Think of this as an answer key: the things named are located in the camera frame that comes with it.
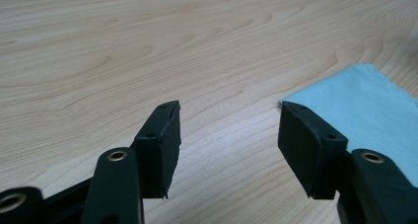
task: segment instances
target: light blue cloth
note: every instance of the light blue cloth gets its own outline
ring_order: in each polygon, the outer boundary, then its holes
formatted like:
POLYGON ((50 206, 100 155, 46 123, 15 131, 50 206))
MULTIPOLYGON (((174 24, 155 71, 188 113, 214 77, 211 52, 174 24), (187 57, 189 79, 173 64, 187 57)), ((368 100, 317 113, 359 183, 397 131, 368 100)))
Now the light blue cloth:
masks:
POLYGON ((418 99, 372 64, 355 64, 285 99, 309 107, 348 139, 349 152, 389 157, 418 187, 418 99))

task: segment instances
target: wood grain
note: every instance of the wood grain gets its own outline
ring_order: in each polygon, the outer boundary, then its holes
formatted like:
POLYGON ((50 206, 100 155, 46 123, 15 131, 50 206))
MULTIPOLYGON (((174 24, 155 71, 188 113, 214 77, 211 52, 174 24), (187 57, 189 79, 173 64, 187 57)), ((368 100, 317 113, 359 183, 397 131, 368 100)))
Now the wood grain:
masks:
POLYGON ((279 99, 358 62, 418 97, 417 0, 0 0, 0 189, 50 196, 180 100, 147 223, 338 223, 277 148, 279 99))

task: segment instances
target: table surface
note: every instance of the table surface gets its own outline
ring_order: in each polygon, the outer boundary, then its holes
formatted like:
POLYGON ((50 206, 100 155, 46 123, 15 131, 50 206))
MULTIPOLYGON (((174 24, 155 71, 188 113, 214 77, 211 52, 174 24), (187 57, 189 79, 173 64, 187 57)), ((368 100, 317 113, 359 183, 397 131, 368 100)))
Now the table surface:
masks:
POLYGON ((338 223, 277 148, 277 102, 358 62, 418 96, 417 0, 0 0, 0 189, 51 196, 181 104, 147 223, 338 223))

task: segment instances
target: blue paper towel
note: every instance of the blue paper towel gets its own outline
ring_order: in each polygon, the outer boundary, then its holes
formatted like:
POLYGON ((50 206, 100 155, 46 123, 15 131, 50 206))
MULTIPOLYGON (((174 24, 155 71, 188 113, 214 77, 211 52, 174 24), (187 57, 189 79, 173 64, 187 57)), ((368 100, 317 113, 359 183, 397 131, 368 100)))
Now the blue paper towel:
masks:
POLYGON ((418 99, 372 64, 355 64, 283 99, 309 107, 348 139, 348 151, 387 155, 418 187, 418 99))

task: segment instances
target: screw hole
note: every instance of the screw hole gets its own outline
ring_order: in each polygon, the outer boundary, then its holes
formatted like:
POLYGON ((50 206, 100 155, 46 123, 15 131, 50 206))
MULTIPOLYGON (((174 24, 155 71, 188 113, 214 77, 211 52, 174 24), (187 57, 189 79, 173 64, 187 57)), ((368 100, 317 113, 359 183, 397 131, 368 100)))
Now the screw hole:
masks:
POLYGON ((381 163, 384 162, 384 159, 381 156, 379 156, 378 154, 375 154, 375 153, 364 152, 364 153, 362 153, 362 157, 366 161, 369 161, 369 162, 372 162, 372 163, 381 164, 381 163))
POLYGON ((155 138, 155 137, 157 137, 157 134, 155 134, 155 133, 147 133, 147 138, 155 138))
POLYGON ((102 219, 102 221, 100 222, 100 224, 117 224, 117 223, 119 223, 119 217, 117 217, 116 215, 109 215, 105 217, 104 219, 102 219))
POLYGON ((25 202, 27 196, 24 193, 12 193, 0 199, 0 213, 11 211, 25 202))
POLYGON ((112 162, 117 162, 124 159, 128 154, 125 151, 115 151, 110 153, 107 158, 112 162))

